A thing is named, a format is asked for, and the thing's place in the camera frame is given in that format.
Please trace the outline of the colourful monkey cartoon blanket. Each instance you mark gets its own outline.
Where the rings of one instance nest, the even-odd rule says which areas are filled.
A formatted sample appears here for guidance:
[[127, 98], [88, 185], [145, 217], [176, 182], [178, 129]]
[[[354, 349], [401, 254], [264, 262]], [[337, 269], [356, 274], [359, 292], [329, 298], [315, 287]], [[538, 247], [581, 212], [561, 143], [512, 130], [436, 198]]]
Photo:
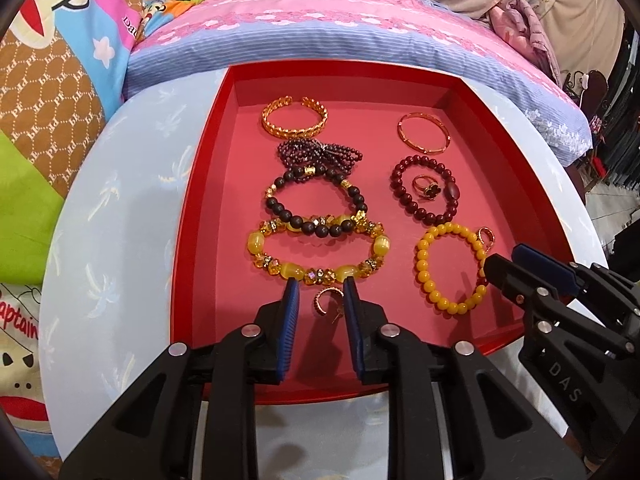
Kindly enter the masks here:
[[53, 231], [80, 165], [126, 91], [152, 0], [24, 0], [1, 35], [1, 405], [47, 470], [60, 466], [35, 362]]

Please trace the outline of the thin gold bangle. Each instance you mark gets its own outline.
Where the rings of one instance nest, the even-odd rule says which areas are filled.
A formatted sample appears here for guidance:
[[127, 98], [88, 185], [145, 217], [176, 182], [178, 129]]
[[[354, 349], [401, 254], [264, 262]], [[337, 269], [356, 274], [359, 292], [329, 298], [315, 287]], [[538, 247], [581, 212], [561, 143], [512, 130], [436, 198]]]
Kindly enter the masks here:
[[397, 134], [403, 144], [423, 155], [445, 153], [451, 144], [448, 127], [431, 113], [411, 112], [401, 116]]

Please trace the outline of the pink quilted garment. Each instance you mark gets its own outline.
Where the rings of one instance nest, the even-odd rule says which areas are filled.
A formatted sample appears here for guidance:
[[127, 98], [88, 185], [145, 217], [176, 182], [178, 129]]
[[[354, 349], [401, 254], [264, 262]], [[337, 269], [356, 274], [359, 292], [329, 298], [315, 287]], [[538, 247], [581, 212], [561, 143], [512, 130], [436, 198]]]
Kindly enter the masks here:
[[561, 71], [551, 41], [538, 15], [526, 0], [500, 2], [488, 11], [488, 18], [498, 37], [539, 68], [557, 86], [561, 85]]

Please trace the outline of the red shallow box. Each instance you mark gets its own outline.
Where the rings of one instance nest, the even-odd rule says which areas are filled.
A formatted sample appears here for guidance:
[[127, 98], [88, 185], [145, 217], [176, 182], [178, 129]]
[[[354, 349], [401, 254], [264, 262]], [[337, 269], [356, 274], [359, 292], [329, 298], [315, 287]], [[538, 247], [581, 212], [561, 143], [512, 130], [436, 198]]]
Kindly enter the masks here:
[[[267, 106], [285, 128], [329, 113], [323, 143], [356, 148], [350, 174], [277, 186], [285, 166], [260, 121]], [[437, 115], [448, 127], [445, 153], [423, 155], [397, 134], [401, 116]], [[347, 275], [361, 296], [433, 344], [459, 338], [485, 353], [521, 336], [520, 310], [488, 294], [462, 315], [439, 312], [416, 280], [414, 252], [425, 226], [416, 213], [495, 233], [494, 252], [525, 243], [560, 261], [573, 257], [541, 173], [516, 145], [515, 129], [461, 79], [390, 64], [280, 61], [233, 66], [222, 78], [194, 156], [182, 206], [172, 274], [170, 338], [198, 348], [250, 322], [300, 285], [291, 368], [279, 387], [260, 387], [262, 404], [361, 396], [342, 321], [314, 313], [314, 294]]]

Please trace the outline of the light blue palm tablecloth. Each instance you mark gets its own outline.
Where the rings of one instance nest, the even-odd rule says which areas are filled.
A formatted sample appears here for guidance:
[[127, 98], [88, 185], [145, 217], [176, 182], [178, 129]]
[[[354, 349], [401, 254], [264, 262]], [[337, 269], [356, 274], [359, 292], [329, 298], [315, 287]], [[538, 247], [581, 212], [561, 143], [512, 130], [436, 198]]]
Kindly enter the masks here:
[[[172, 274], [182, 206], [213, 99], [228, 70], [147, 88], [119, 107], [91, 148], [64, 203], [44, 276], [39, 359], [58, 452], [70, 453], [175, 341]], [[466, 78], [541, 173], [573, 257], [605, 255], [574, 184], [527, 117], [502, 94]], [[562, 417], [518, 362], [521, 336], [494, 363], [559, 434]]]

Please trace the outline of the pink blue floral pillow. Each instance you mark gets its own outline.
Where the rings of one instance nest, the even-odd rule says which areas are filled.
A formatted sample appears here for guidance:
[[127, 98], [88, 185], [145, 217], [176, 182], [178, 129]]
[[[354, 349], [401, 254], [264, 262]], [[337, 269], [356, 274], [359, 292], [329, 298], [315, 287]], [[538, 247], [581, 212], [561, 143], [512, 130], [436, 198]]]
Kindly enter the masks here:
[[134, 47], [124, 95], [235, 64], [303, 58], [468, 78], [508, 98], [562, 165], [592, 147], [585, 114], [542, 70], [486, 26], [433, 0], [204, 0]]

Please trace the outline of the gold hoop earring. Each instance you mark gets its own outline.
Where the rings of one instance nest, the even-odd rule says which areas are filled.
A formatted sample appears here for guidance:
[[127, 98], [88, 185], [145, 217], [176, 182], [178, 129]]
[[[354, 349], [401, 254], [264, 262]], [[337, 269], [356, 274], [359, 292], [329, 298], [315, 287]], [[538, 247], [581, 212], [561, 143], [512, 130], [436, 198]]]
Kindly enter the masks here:
[[312, 308], [320, 318], [332, 316], [332, 322], [337, 322], [344, 315], [343, 291], [338, 287], [325, 287], [314, 295]]
[[488, 228], [488, 226], [481, 226], [477, 232], [477, 239], [482, 243], [484, 251], [490, 252], [496, 242], [495, 233]]

